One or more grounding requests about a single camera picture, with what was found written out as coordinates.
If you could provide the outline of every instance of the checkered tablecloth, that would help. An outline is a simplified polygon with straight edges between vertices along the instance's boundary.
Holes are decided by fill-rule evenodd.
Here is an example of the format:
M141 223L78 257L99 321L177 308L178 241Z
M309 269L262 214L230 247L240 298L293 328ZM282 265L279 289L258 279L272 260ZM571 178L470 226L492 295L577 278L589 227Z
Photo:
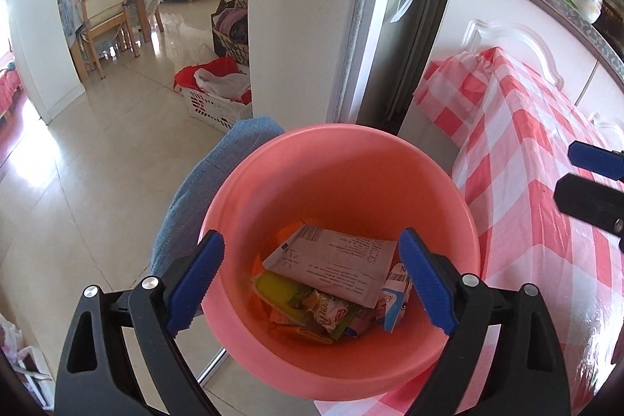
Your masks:
M540 288L578 412L613 368L624 321L622 254L612 235L560 214L553 190L566 173L616 186L567 158L574 140L604 146L603 138L566 96L501 48L431 63L414 101L461 147L452 178L477 226L486 284ZM460 411L479 398L497 336L491 327ZM378 397L316 406L323 416L404 414L427 375Z

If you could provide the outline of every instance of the pant leg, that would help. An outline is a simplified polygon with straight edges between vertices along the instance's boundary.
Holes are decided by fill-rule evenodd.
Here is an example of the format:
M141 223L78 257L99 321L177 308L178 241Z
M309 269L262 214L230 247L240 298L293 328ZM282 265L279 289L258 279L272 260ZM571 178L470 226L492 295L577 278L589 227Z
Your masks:
M175 193L152 251L151 275L193 252L208 206L228 175L255 149L284 133L269 118L244 120L202 159Z

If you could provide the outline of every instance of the barcode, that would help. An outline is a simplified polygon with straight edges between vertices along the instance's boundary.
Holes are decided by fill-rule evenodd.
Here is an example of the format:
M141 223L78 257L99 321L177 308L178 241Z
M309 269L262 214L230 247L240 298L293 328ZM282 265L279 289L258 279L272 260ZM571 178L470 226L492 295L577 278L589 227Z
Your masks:
M321 232L323 230L320 227L314 226L303 226L299 237L305 238L305 240L310 240L311 242L316 242L318 238L321 236Z
M405 282L408 280L408 275L407 274L390 274L388 276L388 279L390 281Z

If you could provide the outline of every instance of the white plastic bag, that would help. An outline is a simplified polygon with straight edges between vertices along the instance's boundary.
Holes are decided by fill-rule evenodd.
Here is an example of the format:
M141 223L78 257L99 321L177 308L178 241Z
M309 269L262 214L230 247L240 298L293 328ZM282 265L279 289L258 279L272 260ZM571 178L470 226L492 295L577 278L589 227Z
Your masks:
M198 69L194 76L197 86L204 92L230 101L240 99L240 96L252 85L249 75L242 73L216 76L206 69Z
M15 325L7 321L0 313L0 347L11 365L16 365L20 359L20 351L24 348L22 332Z

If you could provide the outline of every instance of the blue gripper pad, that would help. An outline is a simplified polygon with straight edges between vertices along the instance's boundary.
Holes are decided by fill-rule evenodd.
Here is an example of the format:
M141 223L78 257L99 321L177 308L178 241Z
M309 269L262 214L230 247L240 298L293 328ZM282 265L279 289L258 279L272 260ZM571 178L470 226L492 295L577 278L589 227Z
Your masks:
M447 335L452 334L457 327L454 294L444 281L444 275L438 273L438 264L414 229L405 229L399 235L399 256L431 323Z
M574 166L604 175L611 180L624 178L624 158L617 152L583 142L572 142L568 147L568 159Z
M171 291L167 302L166 327L173 338L179 331L191 326L191 321L223 262L223 236L216 231L212 232L202 239L198 250L195 259Z

